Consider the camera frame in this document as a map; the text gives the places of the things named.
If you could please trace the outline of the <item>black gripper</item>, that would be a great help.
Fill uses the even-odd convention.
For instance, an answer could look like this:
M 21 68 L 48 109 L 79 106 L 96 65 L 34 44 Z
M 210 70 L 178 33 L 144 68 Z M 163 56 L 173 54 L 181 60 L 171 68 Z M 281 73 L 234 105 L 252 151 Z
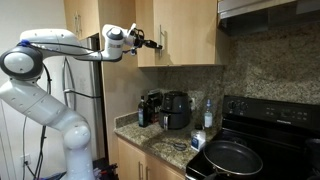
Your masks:
M 145 40 L 144 31 L 141 29 L 134 28 L 131 34 L 134 37 L 134 48 L 141 48 L 143 45 L 145 45 L 146 47 L 152 49 L 162 49 L 162 45 L 157 44 L 155 41 Z

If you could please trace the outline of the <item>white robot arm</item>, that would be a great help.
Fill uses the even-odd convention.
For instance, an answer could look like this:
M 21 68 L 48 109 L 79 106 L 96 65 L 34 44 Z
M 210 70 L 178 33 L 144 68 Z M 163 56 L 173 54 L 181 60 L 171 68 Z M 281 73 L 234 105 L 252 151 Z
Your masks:
M 0 98 L 35 122 L 62 133 L 66 174 L 63 180 L 96 180 L 91 154 L 91 130 L 87 120 L 41 88 L 43 61 L 53 56 L 69 56 L 81 61 L 118 62 L 125 53 L 134 55 L 143 46 L 162 46 L 144 38 L 143 31 L 106 24 L 102 28 L 105 45 L 91 50 L 66 29 L 33 29 L 20 35 L 20 42 L 0 57 L 1 70 L 9 80 L 0 88 Z

